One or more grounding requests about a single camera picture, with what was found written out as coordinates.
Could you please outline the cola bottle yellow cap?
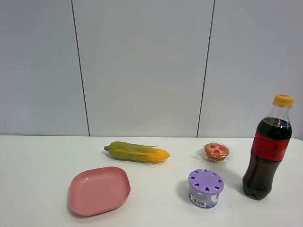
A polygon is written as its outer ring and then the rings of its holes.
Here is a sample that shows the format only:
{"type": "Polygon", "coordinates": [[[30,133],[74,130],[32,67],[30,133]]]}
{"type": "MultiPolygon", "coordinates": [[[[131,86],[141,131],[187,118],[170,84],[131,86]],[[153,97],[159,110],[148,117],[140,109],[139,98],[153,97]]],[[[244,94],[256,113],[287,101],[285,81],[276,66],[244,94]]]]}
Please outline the cola bottle yellow cap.
{"type": "Polygon", "coordinates": [[[274,175],[292,136],[289,109],[294,98],[276,95],[271,111],[258,124],[250,151],[250,162],[242,179],[244,192],[256,200],[272,190],[274,175]]]}

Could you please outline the toy corn cob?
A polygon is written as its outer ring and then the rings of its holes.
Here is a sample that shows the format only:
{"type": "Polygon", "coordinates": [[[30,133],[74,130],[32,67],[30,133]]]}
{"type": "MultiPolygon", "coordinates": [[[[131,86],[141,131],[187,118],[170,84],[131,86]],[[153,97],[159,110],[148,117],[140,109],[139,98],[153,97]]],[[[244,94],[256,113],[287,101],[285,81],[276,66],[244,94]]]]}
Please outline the toy corn cob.
{"type": "Polygon", "coordinates": [[[108,146],[104,146],[110,156],[118,160],[132,161],[155,165],[165,162],[170,153],[157,146],[139,145],[127,142],[115,141],[108,146]]]}

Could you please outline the wrapped fruit tart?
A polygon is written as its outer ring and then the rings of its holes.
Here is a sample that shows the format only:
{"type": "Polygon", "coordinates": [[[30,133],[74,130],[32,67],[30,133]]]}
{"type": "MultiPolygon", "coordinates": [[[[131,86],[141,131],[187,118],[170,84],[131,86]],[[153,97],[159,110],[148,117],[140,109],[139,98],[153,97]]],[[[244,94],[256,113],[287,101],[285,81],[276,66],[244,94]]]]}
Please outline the wrapped fruit tart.
{"type": "Polygon", "coordinates": [[[214,163],[229,162],[234,157],[234,152],[222,143],[207,143],[196,151],[192,157],[197,160],[205,160],[214,163]]]}

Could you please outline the purple lid air freshener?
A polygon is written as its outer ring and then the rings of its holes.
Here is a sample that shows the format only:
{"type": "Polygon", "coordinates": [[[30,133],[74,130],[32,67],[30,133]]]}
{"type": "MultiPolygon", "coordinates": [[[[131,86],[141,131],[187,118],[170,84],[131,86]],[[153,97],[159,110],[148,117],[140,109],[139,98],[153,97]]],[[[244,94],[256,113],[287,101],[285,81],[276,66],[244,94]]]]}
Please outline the purple lid air freshener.
{"type": "Polygon", "coordinates": [[[196,206],[210,209],[217,205],[223,191],[223,179],[214,171],[197,169],[188,176],[190,201],[196,206]]]}

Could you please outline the pink square plate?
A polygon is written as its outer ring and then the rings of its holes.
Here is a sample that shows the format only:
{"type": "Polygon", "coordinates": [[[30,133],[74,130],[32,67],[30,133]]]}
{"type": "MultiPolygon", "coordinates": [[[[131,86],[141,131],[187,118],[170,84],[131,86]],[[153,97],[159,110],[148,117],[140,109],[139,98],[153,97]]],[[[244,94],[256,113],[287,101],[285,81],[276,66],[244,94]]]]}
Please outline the pink square plate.
{"type": "Polygon", "coordinates": [[[115,166],[91,169],[71,181],[69,206],[79,216],[94,216],[121,207],[130,192],[130,182],[123,169],[115,166]]]}

